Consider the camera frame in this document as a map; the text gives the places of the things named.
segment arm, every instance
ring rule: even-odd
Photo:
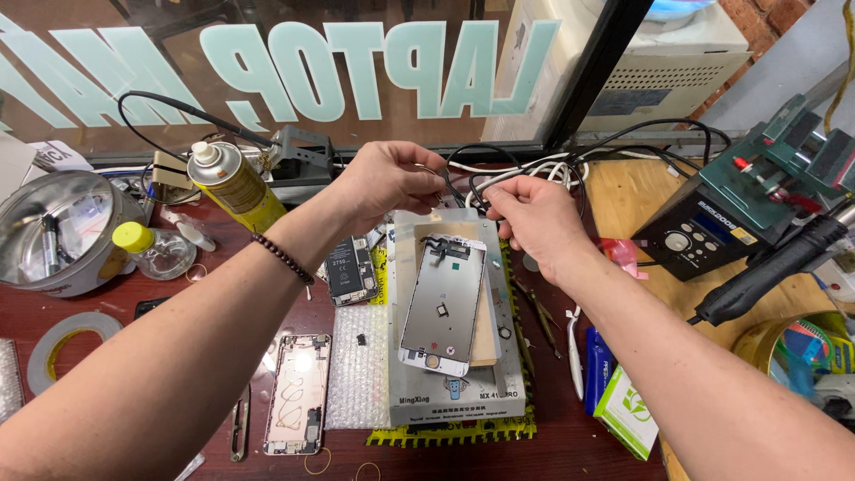
[[[499,235],[585,310],[690,477],[833,479],[855,470],[855,436],[678,318],[587,238],[557,184],[490,187]]]
[[[439,155],[367,144],[345,172],[265,233],[306,271],[391,209],[430,212]],[[96,349],[0,427],[16,478],[173,478],[222,424],[304,284],[253,242]]]

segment hand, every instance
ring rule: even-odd
[[[370,142],[359,149],[345,172],[324,189],[351,222],[349,235],[368,233],[393,209],[430,213],[445,180],[417,163],[434,172],[445,167],[439,154],[412,142]]]
[[[540,267],[540,273],[555,284],[562,259],[599,251],[588,239],[567,188],[530,175],[518,175],[490,186],[484,192],[492,205],[487,218],[504,217],[498,236],[510,246],[524,250]]]

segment green box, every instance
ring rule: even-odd
[[[650,456],[659,426],[622,366],[619,365],[611,375],[593,417],[620,439],[636,458],[646,461]]]

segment yellow spray can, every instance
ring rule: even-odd
[[[227,142],[197,142],[187,174],[234,220],[263,234],[286,214],[285,206],[238,147]]]

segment forearm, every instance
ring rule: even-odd
[[[346,222],[319,195],[265,235],[314,272],[345,237]],[[251,243],[3,425],[0,465],[69,478],[175,475],[226,418],[304,289],[284,263]]]
[[[597,253],[559,275],[603,335],[692,479],[824,478],[855,438],[678,318]],[[810,433],[810,442],[804,434]]]

